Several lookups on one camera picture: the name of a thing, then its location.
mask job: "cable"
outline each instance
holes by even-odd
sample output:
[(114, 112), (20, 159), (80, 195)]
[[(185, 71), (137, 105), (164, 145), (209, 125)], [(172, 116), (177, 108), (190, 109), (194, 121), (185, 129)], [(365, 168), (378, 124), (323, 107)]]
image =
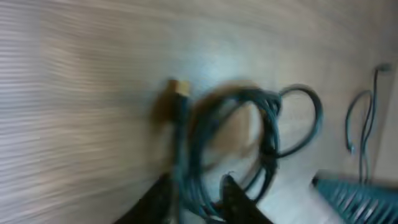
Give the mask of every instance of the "cable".
[[(296, 145), (290, 149), (280, 152), (279, 129), (277, 118), (279, 117), (282, 98), (293, 92), (303, 92), (307, 94), (313, 102), (315, 108), (315, 119), (310, 132)], [(228, 101), (233, 100), (236, 104), (226, 113), (221, 114)], [(260, 166), (252, 180), (244, 188), (248, 191), (264, 174), (264, 181), (260, 191), (253, 199), (257, 203), (263, 198), (267, 189), (275, 176), (277, 170), (277, 160), (290, 156), (304, 146), (306, 146), (317, 134), (323, 119), (322, 103), (318, 95), (309, 87), (303, 85), (290, 86), (279, 93), (264, 91), (259, 88), (242, 88), (233, 93), (223, 95), (216, 99), (214, 103), (195, 119), (197, 124), (193, 130), (192, 138), (188, 142), (189, 153), (185, 157), (185, 150), (182, 144), (177, 149), (179, 159), (177, 160), (178, 187), (184, 207), (191, 212), (201, 216), (209, 223), (223, 223), (222, 204), (211, 201), (206, 187), (203, 183), (202, 155), (206, 144), (215, 136), (219, 128), (225, 121), (245, 103), (254, 103), (262, 116), (262, 126), (264, 131), (259, 145)], [(175, 140), (183, 142), (184, 139), (176, 136)]]
[(369, 96), (369, 107), (366, 113), (366, 119), (361, 131), (361, 141), (359, 144), (359, 182), (368, 183), (370, 165), (368, 161), (368, 140), (373, 129), (374, 119), (376, 117), (377, 108), (377, 79), (379, 72), (387, 72), (391, 70), (391, 65), (388, 63), (380, 64), (376, 67), (373, 77), (373, 91), (364, 90), (355, 96), (354, 100), (349, 104), (347, 115), (345, 119), (345, 137), (346, 148), (350, 153), (355, 153), (355, 147), (352, 143), (351, 136), (349, 135), (349, 127), (351, 124), (351, 114), (357, 102), (365, 96)]

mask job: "wire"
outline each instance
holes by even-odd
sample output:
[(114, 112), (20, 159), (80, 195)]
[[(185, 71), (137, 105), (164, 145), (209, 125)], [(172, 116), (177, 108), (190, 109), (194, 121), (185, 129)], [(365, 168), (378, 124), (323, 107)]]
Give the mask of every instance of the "wire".
[(359, 143), (359, 182), (366, 184), (369, 182), (370, 165), (368, 159), (368, 140), (372, 133), (374, 119), (376, 117), (377, 109), (377, 79), (379, 77), (379, 72), (387, 72), (391, 70), (391, 65), (388, 63), (381, 64), (376, 67), (373, 76), (373, 91), (364, 90), (355, 96), (354, 100), (349, 104), (347, 115), (345, 119), (345, 137), (346, 137), (346, 148), (350, 153), (355, 153), (355, 147), (352, 143), (351, 136), (349, 135), (349, 128), (351, 124), (351, 114), (358, 103), (358, 101), (365, 97), (369, 97), (368, 112), (366, 113), (366, 118), (361, 131), (361, 141)]
[[(293, 92), (303, 92), (307, 94), (313, 102), (315, 108), (315, 119), (309, 133), (296, 145), (290, 149), (280, 151), (279, 129), (277, 118), (279, 117), (282, 98)], [(228, 101), (233, 100), (236, 105), (230, 108), (226, 113), (221, 114)], [(244, 188), (245, 191), (250, 190), (253, 185), (264, 174), (264, 181), (260, 191), (253, 199), (257, 203), (263, 198), (267, 189), (277, 171), (277, 160), (290, 156), (303, 149), (320, 130), (323, 120), (322, 103), (318, 95), (309, 87), (304, 85), (290, 86), (279, 93), (264, 91), (259, 88), (242, 88), (233, 93), (223, 95), (216, 99), (213, 104), (203, 113), (199, 114), (195, 119), (197, 124), (193, 130), (192, 138), (188, 143), (189, 153), (183, 150), (182, 144), (177, 144), (178, 160), (177, 169), (179, 194), (184, 207), (191, 212), (201, 216), (210, 223), (222, 223), (222, 204), (220, 202), (212, 202), (209, 193), (203, 183), (203, 166), (202, 155), (206, 148), (206, 144), (215, 136), (219, 128), (225, 121), (245, 103), (254, 103), (262, 116), (262, 127), (264, 129), (263, 136), (259, 145), (259, 161), (260, 166), (252, 180)]]

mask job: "teal object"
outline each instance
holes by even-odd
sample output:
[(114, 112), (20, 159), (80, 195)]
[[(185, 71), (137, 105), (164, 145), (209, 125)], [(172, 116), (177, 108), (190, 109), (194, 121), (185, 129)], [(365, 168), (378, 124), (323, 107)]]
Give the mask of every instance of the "teal object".
[(398, 224), (398, 188), (316, 175), (313, 186), (345, 223)]

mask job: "gray floor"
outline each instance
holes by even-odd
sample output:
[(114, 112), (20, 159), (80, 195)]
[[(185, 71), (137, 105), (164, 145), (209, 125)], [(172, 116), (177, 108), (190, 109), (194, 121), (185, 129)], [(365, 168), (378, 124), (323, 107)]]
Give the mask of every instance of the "gray floor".
[[(356, 173), (343, 119), (373, 66), (396, 62), (397, 9), (388, 0), (0, 1), (0, 223), (112, 223), (134, 205), (170, 167), (172, 126), (153, 115), (167, 113), (159, 94), (173, 77), (191, 81), (196, 100), (225, 83), (312, 86), (322, 133), (281, 162), (259, 207), (276, 223), (338, 223), (309, 183), (319, 169)], [(393, 78), (380, 80), (373, 162)], [(250, 163), (238, 153), (244, 118), (218, 137), (230, 158), (219, 170)], [(282, 145), (311, 121), (309, 102), (289, 98)], [(217, 172), (208, 182), (218, 192)]]

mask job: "gold connector tip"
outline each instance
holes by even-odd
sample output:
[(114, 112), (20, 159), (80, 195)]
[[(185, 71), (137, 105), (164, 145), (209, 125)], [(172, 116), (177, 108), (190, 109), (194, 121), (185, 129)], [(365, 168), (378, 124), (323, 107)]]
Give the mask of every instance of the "gold connector tip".
[(178, 94), (189, 96), (190, 84), (188, 81), (177, 81), (177, 88), (175, 90)]

